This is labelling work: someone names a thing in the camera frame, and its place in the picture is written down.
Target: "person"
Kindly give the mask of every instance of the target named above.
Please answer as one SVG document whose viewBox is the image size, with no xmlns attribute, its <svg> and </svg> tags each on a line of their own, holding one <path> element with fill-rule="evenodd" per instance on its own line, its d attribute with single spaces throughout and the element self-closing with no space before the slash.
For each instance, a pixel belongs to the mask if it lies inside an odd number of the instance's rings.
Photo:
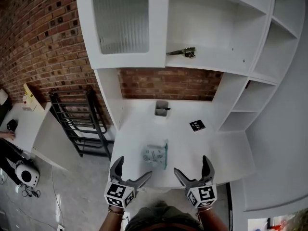
<svg viewBox="0 0 308 231">
<path fill-rule="evenodd" d="M 27 160 L 21 155 L 19 155 L 13 148 L 11 148 L 3 138 L 15 138 L 15 133 L 12 131 L 9 132 L 0 132 L 0 168 L 3 169 L 5 173 L 15 182 L 16 185 L 22 184 L 22 182 L 18 179 L 15 174 L 15 169 L 9 164 L 9 159 L 11 162 L 17 164 L 18 162 L 26 163 Z"/>
<path fill-rule="evenodd" d="M 99 231 L 121 231 L 124 210 L 110 206 L 109 213 Z M 228 228 L 211 207 L 198 208 L 201 224 L 188 213 L 160 201 L 142 208 L 125 228 L 125 231 L 227 231 Z"/>
</svg>

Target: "wall outlet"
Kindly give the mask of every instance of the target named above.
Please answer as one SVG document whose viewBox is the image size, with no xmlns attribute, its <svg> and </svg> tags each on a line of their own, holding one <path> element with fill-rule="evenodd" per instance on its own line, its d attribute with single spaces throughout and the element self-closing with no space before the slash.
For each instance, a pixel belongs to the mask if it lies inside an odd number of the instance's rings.
<svg viewBox="0 0 308 231">
<path fill-rule="evenodd" d="M 57 228 L 57 231 L 64 231 L 64 230 L 65 230 L 65 228 L 59 224 L 58 228 Z"/>
</svg>

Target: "white table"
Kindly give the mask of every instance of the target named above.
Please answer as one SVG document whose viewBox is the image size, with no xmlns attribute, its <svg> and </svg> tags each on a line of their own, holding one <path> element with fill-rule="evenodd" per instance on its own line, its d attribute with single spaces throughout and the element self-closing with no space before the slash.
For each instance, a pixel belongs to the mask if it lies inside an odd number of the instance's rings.
<svg viewBox="0 0 308 231">
<path fill-rule="evenodd" d="M 0 126 L 0 131 L 7 131 L 6 125 L 10 120 L 14 119 L 18 123 L 16 138 L 6 140 L 53 166 L 70 170 L 79 156 L 60 123 L 50 112 L 51 103 L 42 104 L 44 111 L 24 111 L 22 105 L 13 104 Z"/>
<path fill-rule="evenodd" d="M 208 122 L 207 102 L 170 101 L 170 117 L 157 123 L 155 101 L 126 100 L 122 124 L 116 134 L 111 165 L 124 156 L 122 179 L 136 180 L 152 170 L 144 189 L 182 188 L 174 167 L 190 179 L 200 179 L 202 156 L 206 155 L 215 169 L 214 183 L 241 179 L 255 172 L 255 165 L 245 132 L 215 132 Z M 194 132 L 190 122 L 202 120 L 205 129 Z M 168 139 L 167 169 L 153 168 L 144 162 L 142 150 L 147 144 L 164 145 Z"/>
</svg>

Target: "person's arm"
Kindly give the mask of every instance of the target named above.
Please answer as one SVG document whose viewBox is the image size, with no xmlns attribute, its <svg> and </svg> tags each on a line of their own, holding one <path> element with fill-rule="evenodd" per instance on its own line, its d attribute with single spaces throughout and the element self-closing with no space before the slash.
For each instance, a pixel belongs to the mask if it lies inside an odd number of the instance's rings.
<svg viewBox="0 0 308 231">
<path fill-rule="evenodd" d="M 10 138 L 10 139 L 15 139 L 15 133 L 12 131 L 9 132 L 0 132 L 0 139 L 3 138 Z"/>
<path fill-rule="evenodd" d="M 214 213 L 212 209 L 205 211 L 206 208 L 199 208 L 198 213 L 202 225 L 208 231 L 228 231 L 226 225 Z"/>
<path fill-rule="evenodd" d="M 111 206 L 110 208 L 113 212 L 123 213 L 122 208 L 115 206 Z M 116 213 L 108 213 L 99 231 L 121 231 L 122 216 L 119 216 Z"/>
</svg>

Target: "concrete floor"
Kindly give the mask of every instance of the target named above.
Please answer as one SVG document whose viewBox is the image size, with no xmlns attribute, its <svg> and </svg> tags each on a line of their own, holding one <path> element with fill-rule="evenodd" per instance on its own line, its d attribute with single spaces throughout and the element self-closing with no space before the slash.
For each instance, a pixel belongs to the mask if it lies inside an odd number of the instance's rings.
<svg viewBox="0 0 308 231">
<path fill-rule="evenodd" d="M 98 231 L 108 213 L 103 193 L 108 179 L 109 161 L 106 158 L 84 156 L 75 163 L 74 171 L 53 169 L 53 181 L 63 215 L 53 192 L 51 166 L 39 158 L 35 163 L 40 171 L 37 189 L 40 198 L 23 197 L 8 178 L 0 185 L 0 210 L 5 212 L 10 231 L 54 231 L 64 219 L 65 231 Z M 183 190 L 167 193 L 139 193 L 127 211 L 133 217 L 141 207 L 156 200 L 165 200 L 183 212 L 195 212 Z M 214 210 L 229 225 L 228 202 L 225 186 L 218 187 Z"/>
</svg>

